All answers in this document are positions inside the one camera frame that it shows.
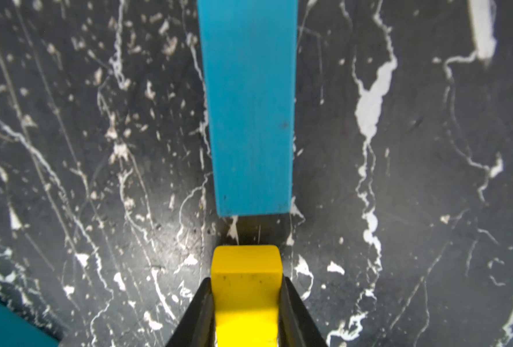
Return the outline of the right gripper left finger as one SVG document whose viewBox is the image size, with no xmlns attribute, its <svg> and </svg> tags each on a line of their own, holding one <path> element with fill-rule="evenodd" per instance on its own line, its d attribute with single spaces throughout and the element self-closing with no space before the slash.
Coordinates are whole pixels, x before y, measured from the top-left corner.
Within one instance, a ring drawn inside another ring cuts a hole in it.
<svg viewBox="0 0 513 347">
<path fill-rule="evenodd" d="M 165 346 L 207 347 L 214 345 L 215 304 L 211 279 L 205 278 Z"/>
</svg>

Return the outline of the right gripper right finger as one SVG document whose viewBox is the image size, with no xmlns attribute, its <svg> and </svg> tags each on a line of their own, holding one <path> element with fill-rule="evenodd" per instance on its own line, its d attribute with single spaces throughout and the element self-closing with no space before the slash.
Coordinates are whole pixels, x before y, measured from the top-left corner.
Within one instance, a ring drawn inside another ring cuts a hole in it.
<svg viewBox="0 0 513 347">
<path fill-rule="evenodd" d="M 281 286 L 278 345 L 327 347 L 304 302 L 288 277 L 283 278 Z"/>
</svg>

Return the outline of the yellow block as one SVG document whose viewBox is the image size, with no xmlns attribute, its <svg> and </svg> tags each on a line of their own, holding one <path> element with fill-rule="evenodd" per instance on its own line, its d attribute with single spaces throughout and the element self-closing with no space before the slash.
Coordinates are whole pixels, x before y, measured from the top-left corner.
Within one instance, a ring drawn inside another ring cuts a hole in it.
<svg viewBox="0 0 513 347">
<path fill-rule="evenodd" d="M 276 246 L 220 246 L 211 287 L 218 346 L 276 346 L 283 281 Z"/>
</svg>

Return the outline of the teal block body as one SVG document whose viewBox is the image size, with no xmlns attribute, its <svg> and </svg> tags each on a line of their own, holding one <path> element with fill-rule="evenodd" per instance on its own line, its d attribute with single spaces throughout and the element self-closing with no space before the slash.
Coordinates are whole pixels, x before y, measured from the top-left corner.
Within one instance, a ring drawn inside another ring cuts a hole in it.
<svg viewBox="0 0 513 347">
<path fill-rule="evenodd" d="M 0 347 L 57 347 L 59 342 L 0 304 Z"/>
</svg>

